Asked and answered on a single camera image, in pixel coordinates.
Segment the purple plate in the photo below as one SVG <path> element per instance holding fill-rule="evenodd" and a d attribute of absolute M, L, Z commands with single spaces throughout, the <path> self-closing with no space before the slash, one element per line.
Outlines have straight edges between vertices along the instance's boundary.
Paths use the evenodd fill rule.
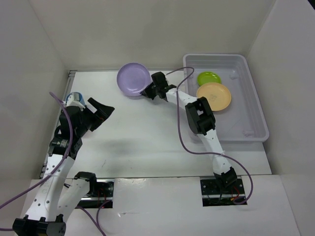
<path fill-rule="evenodd" d="M 126 96 L 139 96 L 152 82 L 148 69 L 136 62 L 123 65 L 117 74 L 117 85 Z"/>

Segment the green plate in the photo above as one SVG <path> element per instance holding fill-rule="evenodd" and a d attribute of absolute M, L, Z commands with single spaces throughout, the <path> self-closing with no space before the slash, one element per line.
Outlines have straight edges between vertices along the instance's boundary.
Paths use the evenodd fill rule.
<path fill-rule="evenodd" d="M 199 86 L 202 86 L 206 83 L 219 83 L 221 84 L 221 78 L 218 74 L 211 72 L 211 71 L 204 71 L 201 72 L 197 76 L 197 83 Z"/>

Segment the orange plate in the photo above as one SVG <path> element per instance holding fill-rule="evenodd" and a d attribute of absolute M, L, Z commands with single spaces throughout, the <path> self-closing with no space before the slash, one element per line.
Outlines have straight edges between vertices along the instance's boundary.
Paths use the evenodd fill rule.
<path fill-rule="evenodd" d="M 229 89 L 220 83 L 205 83 L 196 92 L 198 98 L 205 97 L 212 111 L 222 111 L 232 100 Z"/>

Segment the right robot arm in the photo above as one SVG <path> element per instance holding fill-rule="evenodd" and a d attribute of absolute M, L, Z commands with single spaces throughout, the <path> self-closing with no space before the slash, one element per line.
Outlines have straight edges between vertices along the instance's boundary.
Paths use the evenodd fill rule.
<path fill-rule="evenodd" d="M 216 132 L 216 119 L 206 98 L 191 96 L 170 85 L 165 74 L 157 72 L 151 75 L 152 82 L 141 92 L 146 98 L 159 97 L 177 105 L 186 112 L 189 128 L 203 143 L 207 155 L 212 158 L 213 173 L 216 178 L 216 188 L 221 193 L 227 193 L 237 181 L 237 175 L 225 157 Z"/>

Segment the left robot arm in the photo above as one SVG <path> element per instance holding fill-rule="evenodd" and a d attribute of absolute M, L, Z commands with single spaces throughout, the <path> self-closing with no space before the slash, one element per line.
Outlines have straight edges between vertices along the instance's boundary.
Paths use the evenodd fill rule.
<path fill-rule="evenodd" d="M 66 222 L 81 198 L 97 193 L 96 175 L 90 172 L 78 172 L 70 187 L 62 191 L 82 146 L 82 137 L 101 126 L 115 110 L 93 98 L 88 102 L 95 108 L 94 112 L 73 96 L 62 103 L 60 124 L 49 145 L 43 182 L 37 185 L 38 192 L 25 216 L 13 223 L 12 229 L 17 235 L 63 236 Z"/>

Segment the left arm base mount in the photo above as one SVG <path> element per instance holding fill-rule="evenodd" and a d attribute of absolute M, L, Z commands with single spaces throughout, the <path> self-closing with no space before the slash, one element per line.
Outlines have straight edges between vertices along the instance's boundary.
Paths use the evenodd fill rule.
<path fill-rule="evenodd" d="M 94 173 L 78 172 L 73 181 L 83 179 L 89 183 L 89 192 L 80 200 L 78 206 L 83 208 L 112 208 L 114 181 L 97 180 Z"/>

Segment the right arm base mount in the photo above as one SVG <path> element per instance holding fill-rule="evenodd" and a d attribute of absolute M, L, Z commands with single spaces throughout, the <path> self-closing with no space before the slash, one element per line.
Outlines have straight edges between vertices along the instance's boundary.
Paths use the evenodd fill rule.
<path fill-rule="evenodd" d="M 200 187 L 204 207 L 234 206 L 235 202 L 242 202 L 246 198 L 241 178 L 225 190 L 219 188 L 214 178 L 201 178 Z"/>

